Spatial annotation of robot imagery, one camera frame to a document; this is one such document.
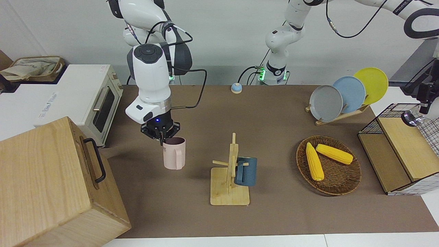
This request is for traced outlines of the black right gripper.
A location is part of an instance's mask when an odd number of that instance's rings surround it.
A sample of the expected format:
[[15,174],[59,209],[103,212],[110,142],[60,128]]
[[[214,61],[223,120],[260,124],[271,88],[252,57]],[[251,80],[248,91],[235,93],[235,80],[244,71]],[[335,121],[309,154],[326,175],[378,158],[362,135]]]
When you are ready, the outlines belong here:
[[172,138],[178,131],[180,131],[180,123],[172,120],[170,110],[141,125],[141,133],[159,141],[161,146],[163,146],[165,139]]

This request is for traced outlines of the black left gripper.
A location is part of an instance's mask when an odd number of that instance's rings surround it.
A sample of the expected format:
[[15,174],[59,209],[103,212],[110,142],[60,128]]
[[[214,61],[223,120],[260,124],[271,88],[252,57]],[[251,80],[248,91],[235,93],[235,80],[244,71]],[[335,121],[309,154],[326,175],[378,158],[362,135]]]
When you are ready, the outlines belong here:
[[428,74],[431,76],[430,83],[421,83],[418,87],[417,100],[420,102],[419,112],[428,114],[431,105],[437,98],[437,86],[439,79],[439,66],[432,65]]

